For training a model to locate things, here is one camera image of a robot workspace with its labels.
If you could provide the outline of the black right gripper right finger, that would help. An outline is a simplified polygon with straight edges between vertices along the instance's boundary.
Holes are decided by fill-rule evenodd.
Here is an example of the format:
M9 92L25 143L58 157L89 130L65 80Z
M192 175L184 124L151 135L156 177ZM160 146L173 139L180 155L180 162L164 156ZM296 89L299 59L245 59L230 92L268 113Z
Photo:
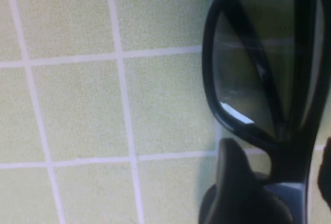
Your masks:
M330 191L330 167L331 167L331 158L330 158L330 138L327 139L326 146L323 152L322 163L319 169L318 175L318 187L321 193L322 198L325 202L330 202L331 191Z

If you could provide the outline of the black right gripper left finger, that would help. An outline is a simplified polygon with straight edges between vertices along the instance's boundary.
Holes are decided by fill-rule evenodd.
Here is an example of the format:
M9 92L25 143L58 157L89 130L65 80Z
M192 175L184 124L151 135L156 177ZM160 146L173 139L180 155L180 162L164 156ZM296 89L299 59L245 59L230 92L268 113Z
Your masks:
M220 141L216 182L205 193L199 223L293 223L287 206L265 190L240 145Z

